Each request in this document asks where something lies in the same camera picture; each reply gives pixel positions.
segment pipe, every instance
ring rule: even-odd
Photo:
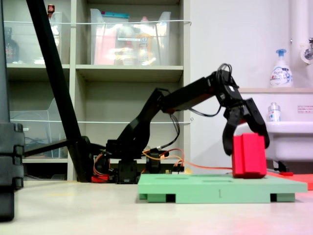
[[[307,85],[307,64],[301,54],[309,46],[309,0],[290,0],[291,10],[291,55],[290,66],[296,87]]]

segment plastic storage bin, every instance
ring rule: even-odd
[[[63,64],[69,63],[70,25],[62,12],[53,13],[50,24]],[[4,22],[7,63],[45,64],[32,23]]]
[[[103,23],[91,25],[91,64],[169,65],[169,22],[126,24],[120,18],[107,24],[99,10],[90,13],[92,23]],[[159,21],[170,20],[170,15],[163,12]]]
[[[48,110],[11,111],[10,117],[11,122],[23,125],[25,150],[66,138],[55,99],[53,99]],[[47,151],[34,156],[34,158],[67,158],[67,148],[63,147]]]

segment faucet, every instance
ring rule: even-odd
[[[313,38],[309,38],[309,43],[310,43],[311,48],[305,50],[304,57],[307,60],[312,60],[313,59]]]

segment black pole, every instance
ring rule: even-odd
[[[81,138],[43,0],[26,0],[67,139]]]
[[[90,182],[93,172],[91,145],[88,138],[83,138],[79,131],[62,64],[45,10],[44,0],[26,0],[26,2],[45,60],[46,70],[58,106],[65,136],[68,140],[73,141],[73,144],[67,147],[77,173],[77,180]]]
[[[2,0],[0,0],[0,20],[0,122],[10,122]]]

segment red cube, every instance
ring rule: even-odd
[[[266,176],[264,137],[256,133],[234,136],[232,163],[234,178],[261,179]]]

